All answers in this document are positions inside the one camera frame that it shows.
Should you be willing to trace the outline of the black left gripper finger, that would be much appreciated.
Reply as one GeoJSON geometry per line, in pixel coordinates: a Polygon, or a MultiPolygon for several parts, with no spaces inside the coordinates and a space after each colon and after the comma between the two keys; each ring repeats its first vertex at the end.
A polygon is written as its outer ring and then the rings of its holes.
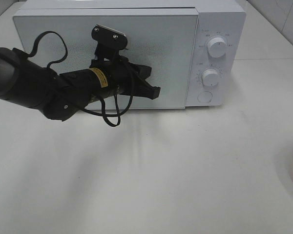
{"type": "Polygon", "coordinates": [[[134,96],[148,99],[156,99],[159,97],[161,88],[152,86],[145,80],[139,80],[134,85],[134,96]]]}
{"type": "Polygon", "coordinates": [[[147,79],[151,76],[152,68],[149,66],[131,63],[130,67],[140,79],[147,79]]]}

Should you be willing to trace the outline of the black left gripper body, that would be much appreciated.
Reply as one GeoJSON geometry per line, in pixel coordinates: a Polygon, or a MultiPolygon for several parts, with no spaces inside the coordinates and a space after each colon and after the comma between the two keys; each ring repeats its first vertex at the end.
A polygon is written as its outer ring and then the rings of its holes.
{"type": "Polygon", "coordinates": [[[117,50],[97,45],[95,56],[89,68],[61,74],[65,95],[71,100],[98,100],[114,94],[134,97],[135,83],[146,81],[134,74],[128,58],[117,50]]]}

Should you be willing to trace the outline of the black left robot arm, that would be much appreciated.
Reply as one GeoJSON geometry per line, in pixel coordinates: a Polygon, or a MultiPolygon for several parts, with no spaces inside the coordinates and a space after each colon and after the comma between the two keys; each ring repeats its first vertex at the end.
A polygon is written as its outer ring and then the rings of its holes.
{"type": "Polygon", "coordinates": [[[147,83],[150,74],[149,66],[130,63],[123,56],[94,59],[87,69],[57,74],[33,63],[21,50],[0,47],[0,99],[38,110],[51,120],[68,120],[98,101],[98,116],[109,122],[106,98],[159,96],[160,88],[147,83]]]}

